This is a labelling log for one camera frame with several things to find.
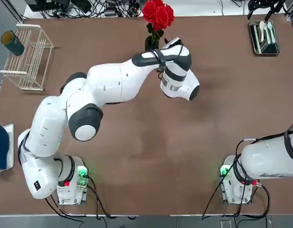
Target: flower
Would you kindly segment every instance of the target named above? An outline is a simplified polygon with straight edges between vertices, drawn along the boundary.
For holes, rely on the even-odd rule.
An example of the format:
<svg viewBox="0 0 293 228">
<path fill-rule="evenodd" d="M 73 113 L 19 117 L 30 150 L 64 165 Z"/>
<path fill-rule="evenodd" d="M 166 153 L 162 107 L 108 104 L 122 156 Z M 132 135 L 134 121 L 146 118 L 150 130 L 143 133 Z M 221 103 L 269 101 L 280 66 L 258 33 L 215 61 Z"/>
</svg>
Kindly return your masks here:
<svg viewBox="0 0 293 228">
<path fill-rule="evenodd" d="M 154 13 L 153 29 L 157 32 L 161 29 L 166 29 L 169 24 L 169 14 L 165 6 L 160 6 L 156 8 Z"/>
<path fill-rule="evenodd" d="M 169 16 L 168 26 L 171 26 L 173 21 L 174 21 L 174 19 L 175 19 L 174 11 L 173 11 L 172 7 L 170 7 L 169 5 L 166 5 L 166 11 L 167 11 L 168 16 Z"/>
<path fill-rule="evenodd" d="M 153 1 L 147 1 L 144 8 L 142 9 L 143 17 L 147 22 L 154 21 L 154 12 L 156 10 L 156 5 Z"/>
<path fill-rule="evenodd" d="M 156 7 L 164 6 L 164 3 L 162 2 L 162 0 L 153 0 L 153 2 L 155 3 Z"/>
</svg>

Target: blue cloth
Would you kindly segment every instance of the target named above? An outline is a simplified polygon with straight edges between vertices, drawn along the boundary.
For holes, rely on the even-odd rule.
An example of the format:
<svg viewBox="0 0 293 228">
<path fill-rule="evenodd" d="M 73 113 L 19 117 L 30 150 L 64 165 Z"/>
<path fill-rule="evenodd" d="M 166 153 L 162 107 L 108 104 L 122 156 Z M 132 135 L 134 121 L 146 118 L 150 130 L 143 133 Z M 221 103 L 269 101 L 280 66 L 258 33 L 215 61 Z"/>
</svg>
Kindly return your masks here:
<svg viewBox="0 0 293 228">
<path fill-rule="evenodd" d="M 9 135 L 0 125 L 0 170 L 7 168 L 7 153 L 9 150 Z"/>
</svg>

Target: green cup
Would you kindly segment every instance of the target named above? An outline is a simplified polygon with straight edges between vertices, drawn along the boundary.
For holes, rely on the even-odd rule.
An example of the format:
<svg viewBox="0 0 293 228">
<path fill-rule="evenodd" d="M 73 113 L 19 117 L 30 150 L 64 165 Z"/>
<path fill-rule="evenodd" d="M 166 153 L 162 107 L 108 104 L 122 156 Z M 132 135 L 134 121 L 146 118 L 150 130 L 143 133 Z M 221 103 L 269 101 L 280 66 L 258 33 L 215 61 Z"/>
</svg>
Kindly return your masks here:
<svg viewBox="0 0 293 228">
<path fill-rule="evenodd" d="M 24 46 L 13 31 L 5 32 L 0 42 L 15 56 L 20 56 L 24 52 Z"/>
</svg>

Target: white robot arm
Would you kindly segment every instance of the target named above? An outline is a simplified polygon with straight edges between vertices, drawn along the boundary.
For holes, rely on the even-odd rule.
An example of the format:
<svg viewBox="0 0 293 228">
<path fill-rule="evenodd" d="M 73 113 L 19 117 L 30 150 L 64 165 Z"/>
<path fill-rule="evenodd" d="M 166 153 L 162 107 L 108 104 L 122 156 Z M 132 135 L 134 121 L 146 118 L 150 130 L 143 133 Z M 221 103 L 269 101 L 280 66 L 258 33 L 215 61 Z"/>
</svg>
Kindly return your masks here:
<svg viewBox="0 0 293 228">
<path fill-rule="evenodd" d="M 227 203 L 250 202 L 253 182 L 258 179 L 293 177 L 293 130 L 249 140 L 253 143 L 243 148 L 238 159 L 229 155 L 220 169 L 223 176 L 229 170 L 221 186 Z"/>
<path fill-rule="evenodd" d="M 59 202 L 80 204 L 80 158 L 57 153 L 67 125 L 79 141 L 91 140 L 98 132 L 102 106 L 133 99 L 154 69 L 164 69 L 160 88 L 170 98 L 193 100 L 199 82 L 190 70 L 191 55 L 179 38 L 162 50 L 137 54 L 120 64 L 93 66 L 87 74 L 73 74 L 60 96 L 46 97 L 39 105 L 31 129 L 18 138 L 19 161 L 27 186 L 36 199 L 58 188 Z"/>
</svg>

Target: green status light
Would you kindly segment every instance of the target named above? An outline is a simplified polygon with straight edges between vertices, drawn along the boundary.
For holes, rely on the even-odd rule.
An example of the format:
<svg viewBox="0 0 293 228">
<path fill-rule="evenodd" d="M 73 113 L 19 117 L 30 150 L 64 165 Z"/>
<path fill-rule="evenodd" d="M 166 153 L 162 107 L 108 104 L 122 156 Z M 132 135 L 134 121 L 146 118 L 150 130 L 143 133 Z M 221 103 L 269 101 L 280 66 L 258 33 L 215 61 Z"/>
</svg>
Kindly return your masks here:
<svg viewBox="0 0 293 228">
<path fill-rule="evenodd" d="M 230 165 L 223 165 L 220 169 L 220 172 L 223 176 L 225 176 L 229 169 L 230 169 Z"/>
<path fill-rule="evenodd" d="M 77 181 L 77 186 L 86 188 L 88 183 L 88 169 L 83 165 L 78 166 L 78 176 L 79 180 Z"/>
<path fill-rule="evenodd" d="M 86 176 L 88 174 L 88 170 L 85 166 L 78 166 L 78 176 L 83 177 Z"/>
</svg>

